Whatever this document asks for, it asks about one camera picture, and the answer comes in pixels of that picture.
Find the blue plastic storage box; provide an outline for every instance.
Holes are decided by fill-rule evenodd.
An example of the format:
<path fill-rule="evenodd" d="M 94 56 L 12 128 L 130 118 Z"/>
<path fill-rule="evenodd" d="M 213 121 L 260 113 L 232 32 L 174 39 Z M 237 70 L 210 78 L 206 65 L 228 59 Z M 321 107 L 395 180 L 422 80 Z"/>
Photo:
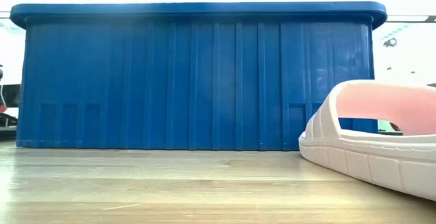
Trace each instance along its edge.
<path fill-rule="evenodd" d="M 17 145 L 298 150 L 339 82 L 372 79 L 373 2 L 22 4 Z M 375 131 L 375 121 L 342 126 Z"/>

